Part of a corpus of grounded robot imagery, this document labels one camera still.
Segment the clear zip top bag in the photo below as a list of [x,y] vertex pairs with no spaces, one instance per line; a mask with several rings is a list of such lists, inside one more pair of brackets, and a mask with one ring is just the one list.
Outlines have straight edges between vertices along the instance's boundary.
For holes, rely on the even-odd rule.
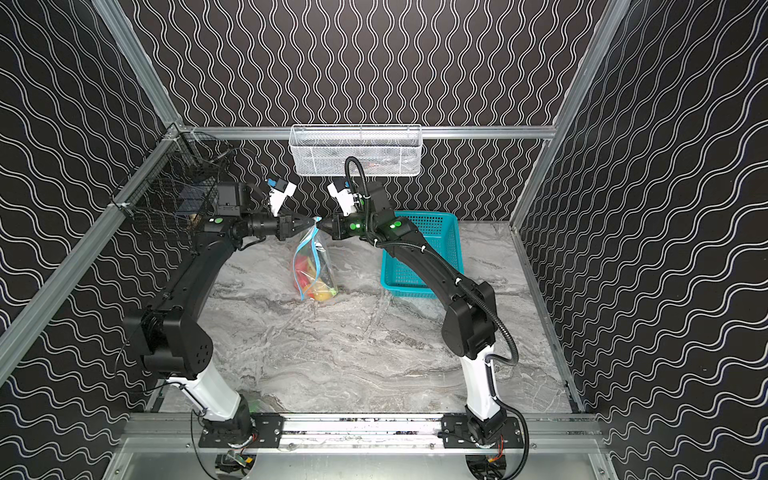
[[292,273],[301,300],[323,302],[334,298],[339,290],[336,285],[330,255],[318,228],[320,217],[303,234],[292,257]]

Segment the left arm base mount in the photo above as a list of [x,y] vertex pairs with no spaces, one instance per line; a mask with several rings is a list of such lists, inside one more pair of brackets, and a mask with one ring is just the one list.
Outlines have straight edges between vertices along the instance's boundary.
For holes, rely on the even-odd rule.
[[201,448],[276,448],[279,446],[285,418],[276,413],[252,413],[224,422],[203,421],[197,446]]

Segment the red tomato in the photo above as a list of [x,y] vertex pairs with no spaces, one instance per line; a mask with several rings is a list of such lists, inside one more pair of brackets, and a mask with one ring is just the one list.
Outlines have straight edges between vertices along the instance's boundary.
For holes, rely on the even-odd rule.
[[305,255],[297,255],[294,262],[295,280],[300,291],[306,291],[315,280],[313,261]]

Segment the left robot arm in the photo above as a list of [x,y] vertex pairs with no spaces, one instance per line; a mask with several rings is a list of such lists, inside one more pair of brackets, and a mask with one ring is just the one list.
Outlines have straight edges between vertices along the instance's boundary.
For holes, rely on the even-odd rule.
[[264,204],[251,197],[249,185],[222,182],[212,188],[197,213],[183,201],[190,228],[189,255],[171,280],[142,312],[127,317],[128,344],[142,368],[158,374],[182,392],[195,414],[216,428],[251,427],[246,400],[231,388],[213,362],[213,341],[198,320],[221,268],[237,251],[273,236],[283,241],[313,225],[282,208],[296,184],[268,179]]

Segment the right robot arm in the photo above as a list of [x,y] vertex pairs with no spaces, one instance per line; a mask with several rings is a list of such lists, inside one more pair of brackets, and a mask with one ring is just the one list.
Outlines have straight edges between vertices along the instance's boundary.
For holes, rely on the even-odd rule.
[[498,444],[514,419],[520,440],[526,442],[528,428],[522,414],[498,392],[494,365],[514,367],[520,353],[499,318],[494,288],[450,264],[413,220],[394,210],[381,184],[371,181],[356,186],[350,179],[336,177],[328,190],[340,210],[321,220],[319,229],[335,240],[358,238],[386,252],[410,268],[442,304],[441,335],[461,361],[467,389],[468,439],[481,446]]

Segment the small orange fruit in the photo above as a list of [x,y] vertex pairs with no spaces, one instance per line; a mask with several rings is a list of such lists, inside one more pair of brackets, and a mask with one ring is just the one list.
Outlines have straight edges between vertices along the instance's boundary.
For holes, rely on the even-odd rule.
[[335,297],[338,294],[338,290],[324,282],[316,282],[308,287],[307,294],[313,300],[323,302]]

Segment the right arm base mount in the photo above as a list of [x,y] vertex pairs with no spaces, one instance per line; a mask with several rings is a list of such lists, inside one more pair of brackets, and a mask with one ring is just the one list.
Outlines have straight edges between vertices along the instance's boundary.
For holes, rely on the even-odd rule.
[[524,446],[518,419],[505,412],[499,412],[487,420],[479,420],[469,411],[446,414],[441,418],[437,436],[447,449],[498,448],[500,440],[505,448]]

